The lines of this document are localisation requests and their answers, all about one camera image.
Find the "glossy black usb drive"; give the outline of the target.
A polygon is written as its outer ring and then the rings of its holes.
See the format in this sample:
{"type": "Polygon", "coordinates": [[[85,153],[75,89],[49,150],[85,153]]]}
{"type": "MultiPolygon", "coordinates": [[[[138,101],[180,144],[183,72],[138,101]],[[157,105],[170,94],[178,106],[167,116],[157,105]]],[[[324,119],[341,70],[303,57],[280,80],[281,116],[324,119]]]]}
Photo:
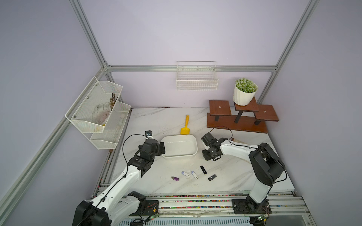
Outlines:
{"type": "Polygon", "coordinates": [[[207,172],[206,172],[206,170],[205,170],[204,166],[203,166],[203,165],[201,165],[201,167],[200,167],[200,168],[201,168],[201,170],[202,170],[203,174],[204,174],[204,175],[206,175],[206,174],[207,174],[207,172]]]}

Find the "black swivel usb drive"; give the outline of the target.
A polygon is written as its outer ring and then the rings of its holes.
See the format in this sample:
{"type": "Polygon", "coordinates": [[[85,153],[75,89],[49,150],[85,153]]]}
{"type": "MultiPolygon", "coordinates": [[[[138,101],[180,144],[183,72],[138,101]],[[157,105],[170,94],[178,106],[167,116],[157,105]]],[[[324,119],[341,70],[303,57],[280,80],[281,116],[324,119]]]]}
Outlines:
{"type": "Polygon", "coordinates": [[[209,181],[212,181],[212,180],[214,180],[216,177],[217,177],[217,175],[214,174],[214,175],[212,175],[211,177],[209,177],[208,180],[209,180],[209,181]]]}

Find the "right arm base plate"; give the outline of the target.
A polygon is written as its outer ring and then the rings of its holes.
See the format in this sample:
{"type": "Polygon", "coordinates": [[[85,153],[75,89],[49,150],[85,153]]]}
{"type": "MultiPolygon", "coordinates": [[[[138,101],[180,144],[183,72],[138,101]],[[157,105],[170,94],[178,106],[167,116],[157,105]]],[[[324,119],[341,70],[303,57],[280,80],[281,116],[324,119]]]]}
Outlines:
{"type": "Polygon", "coordinates": [[[267,199],[261,203],[256,203],[252,199],[233,199],[232,207],[235,214],[270,214],[272,212],[267,199]]]}

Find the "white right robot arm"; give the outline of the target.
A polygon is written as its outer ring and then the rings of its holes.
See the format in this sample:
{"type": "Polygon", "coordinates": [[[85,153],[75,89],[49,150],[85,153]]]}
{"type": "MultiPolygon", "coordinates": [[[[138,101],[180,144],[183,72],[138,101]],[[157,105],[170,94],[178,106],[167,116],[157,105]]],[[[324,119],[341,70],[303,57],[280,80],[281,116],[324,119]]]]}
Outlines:
{"type": "Polygon", "coordinates": [[[286,171],[285,165],[267,143],[248,146],[234,143],[228,138],[216,139],[210,132],[201,138],[205,149],[202,151],[206,161],[214,162],[222,155],[230,155],[249,162],[256,176],[256,182],[247,195],[247,202],[253,205],[263,203],[278,178],[286,171]]]}

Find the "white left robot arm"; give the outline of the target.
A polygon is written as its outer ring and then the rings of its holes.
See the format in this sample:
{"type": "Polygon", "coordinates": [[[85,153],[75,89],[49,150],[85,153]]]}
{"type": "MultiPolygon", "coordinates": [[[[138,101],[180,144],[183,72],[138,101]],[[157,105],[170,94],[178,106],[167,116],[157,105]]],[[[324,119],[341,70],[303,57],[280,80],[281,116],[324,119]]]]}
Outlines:
{"type": "Polygon", "coordinates": [[[121,175],[91,201],[76,208],[73,226],[116,226],[126,217],[146,210],[146,197],[127,191],[151,168],[155,157],[166,153],[164,142],[147,138],[121,175]]]}

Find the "white plastic storage box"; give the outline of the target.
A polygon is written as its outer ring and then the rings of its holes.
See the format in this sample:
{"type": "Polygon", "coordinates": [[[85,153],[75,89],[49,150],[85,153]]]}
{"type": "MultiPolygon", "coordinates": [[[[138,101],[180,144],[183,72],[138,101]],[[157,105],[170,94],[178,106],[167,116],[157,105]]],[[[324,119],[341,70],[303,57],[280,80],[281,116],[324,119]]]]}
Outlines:
{"type": "Polygon", "coordinates": [[[165,145],[166,159],[192,157],[198,152],[197,140],[193,135],[166,136],[161,142],[165,145]]]}

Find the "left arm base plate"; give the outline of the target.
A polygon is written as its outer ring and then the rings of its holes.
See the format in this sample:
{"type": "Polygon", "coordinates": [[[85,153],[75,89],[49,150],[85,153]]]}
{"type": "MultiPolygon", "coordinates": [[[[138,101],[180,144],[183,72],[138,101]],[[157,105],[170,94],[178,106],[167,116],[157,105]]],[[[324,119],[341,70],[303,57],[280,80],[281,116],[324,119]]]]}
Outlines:
{"type": "Polygon", "coordinates": [[[159,201],[157,200],[145,200],[140,202],[138,210],[131,214],[131,216],[152,216],[158,213],[159,201]]]}

